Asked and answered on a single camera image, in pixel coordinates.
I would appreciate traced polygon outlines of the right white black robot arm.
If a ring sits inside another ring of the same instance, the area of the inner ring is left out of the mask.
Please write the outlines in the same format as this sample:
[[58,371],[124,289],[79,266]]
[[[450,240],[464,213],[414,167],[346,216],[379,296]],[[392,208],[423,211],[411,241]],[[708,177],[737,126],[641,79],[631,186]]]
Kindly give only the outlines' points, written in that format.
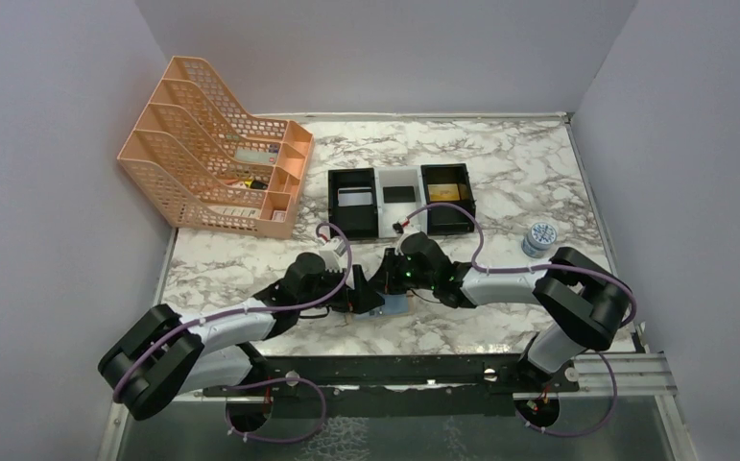
[[486,269],[451,260],[423,232],[404,236],[396,247],[386,249],[369,284],[385,295],[428,290],[451,308],[542,306],[554,323],[529,342],[516,365],[518,382],[531,391],[550,383],[580,353],[608,350],[636,311],[626,284],[571,247],[559,248],[546,264]]

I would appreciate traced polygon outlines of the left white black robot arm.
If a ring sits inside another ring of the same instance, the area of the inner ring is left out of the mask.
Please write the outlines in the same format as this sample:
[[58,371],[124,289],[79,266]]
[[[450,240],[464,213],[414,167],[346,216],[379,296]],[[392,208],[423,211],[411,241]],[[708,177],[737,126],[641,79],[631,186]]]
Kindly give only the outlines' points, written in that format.
[[246,344],[284,333],[308,308],[365,313],[384,304],[360,265],[350,272],[352,283],[321,256],[302,253],[281,279],[231,307],[182,316],[167,303],[156,305],[105,353],[98,373],[138,421],[193,390],[223,384],[252,394],[265,371]]

